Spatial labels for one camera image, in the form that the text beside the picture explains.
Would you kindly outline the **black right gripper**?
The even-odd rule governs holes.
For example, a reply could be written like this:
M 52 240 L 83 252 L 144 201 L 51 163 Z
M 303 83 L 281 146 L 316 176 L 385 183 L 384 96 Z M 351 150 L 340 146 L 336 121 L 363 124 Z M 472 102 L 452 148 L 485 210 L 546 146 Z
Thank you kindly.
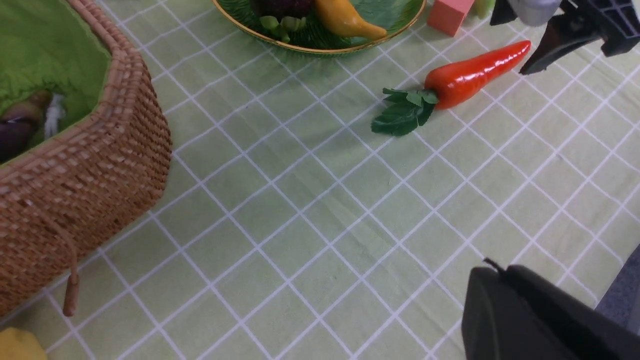
M 548 21 L 540 43 L 519 70 L 522 76 L 545 71 L 558 59 L 600 38 L 605 57 L 626 54 L 639 44 L 640 23 L 633 0 L 563 0 L 560 9 L 578 18 Z

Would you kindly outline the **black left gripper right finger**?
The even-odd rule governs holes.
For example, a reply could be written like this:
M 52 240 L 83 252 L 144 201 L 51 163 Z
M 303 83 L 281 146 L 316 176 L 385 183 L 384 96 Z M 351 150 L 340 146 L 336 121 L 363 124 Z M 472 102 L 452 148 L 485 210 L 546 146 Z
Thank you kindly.
M 505 281 L 579 360 L 638 360 L 639 336 L 524 265 L 510 265 Z

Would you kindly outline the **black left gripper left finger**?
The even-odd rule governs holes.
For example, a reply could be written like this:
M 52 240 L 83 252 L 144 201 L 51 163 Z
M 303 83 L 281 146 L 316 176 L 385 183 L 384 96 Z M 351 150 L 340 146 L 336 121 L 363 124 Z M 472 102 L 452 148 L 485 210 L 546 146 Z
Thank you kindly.
M 462 314 L 468 360 L 594 360 L 595 335 L 522 272 L 485 258 Z

